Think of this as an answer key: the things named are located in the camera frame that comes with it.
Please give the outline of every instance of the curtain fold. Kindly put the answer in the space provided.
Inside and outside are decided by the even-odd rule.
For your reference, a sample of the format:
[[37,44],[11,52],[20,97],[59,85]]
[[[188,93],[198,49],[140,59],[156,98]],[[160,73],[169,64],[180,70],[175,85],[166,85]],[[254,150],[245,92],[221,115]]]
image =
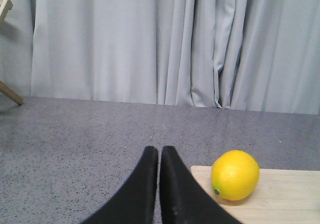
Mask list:
[[319,113],[320,0],[12,2],[0,79],[21,95]]
[[247,9],[231,108],[318,114],[320,0],[250,0]]

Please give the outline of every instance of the gray curtain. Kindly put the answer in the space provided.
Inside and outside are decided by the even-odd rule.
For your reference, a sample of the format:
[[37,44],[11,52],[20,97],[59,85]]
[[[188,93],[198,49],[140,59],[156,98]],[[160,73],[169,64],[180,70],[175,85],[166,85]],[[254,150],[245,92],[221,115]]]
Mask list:
[[2,27],[0,78],[22,95],[319,112],[319,0],[12,2],[28,35]]

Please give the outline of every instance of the lemon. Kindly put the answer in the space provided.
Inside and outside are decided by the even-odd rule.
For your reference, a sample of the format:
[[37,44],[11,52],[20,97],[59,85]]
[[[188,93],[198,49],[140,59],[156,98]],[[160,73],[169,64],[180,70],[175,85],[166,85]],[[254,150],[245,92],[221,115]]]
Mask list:
[[212,165],[211,180],[216,195],[227,200],[241,200],[256,187],[260,171],[256,160],[241,150],[220,156]]

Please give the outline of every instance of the wooden board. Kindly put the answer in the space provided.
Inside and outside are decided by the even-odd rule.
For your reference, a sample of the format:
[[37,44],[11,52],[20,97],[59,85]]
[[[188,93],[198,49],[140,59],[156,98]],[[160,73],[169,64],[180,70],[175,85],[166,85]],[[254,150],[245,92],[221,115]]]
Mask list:
[[239,201],[217,197],[212,190],[211,166],[192,166],[200,186],[244,224],[320,223],[320,171],[260,169],[251,195]]

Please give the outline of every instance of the wooden leg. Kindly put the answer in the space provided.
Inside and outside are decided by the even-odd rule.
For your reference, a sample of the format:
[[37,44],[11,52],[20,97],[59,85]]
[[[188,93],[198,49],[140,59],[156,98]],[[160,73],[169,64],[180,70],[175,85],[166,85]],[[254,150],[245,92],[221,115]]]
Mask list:
[[11,0],[3,0],[0,3],[0,25],[4,22],[8,11],[11,10],[12,7],[13,7],[13,4]]
[[0,92],[2,92],[8,98],[15,101],[18,105],[22,105],[24,103],[24,100],[22,97],[20,97],[15,91],[10,89],[6,84],[4,84],[1,81],[0,81]]

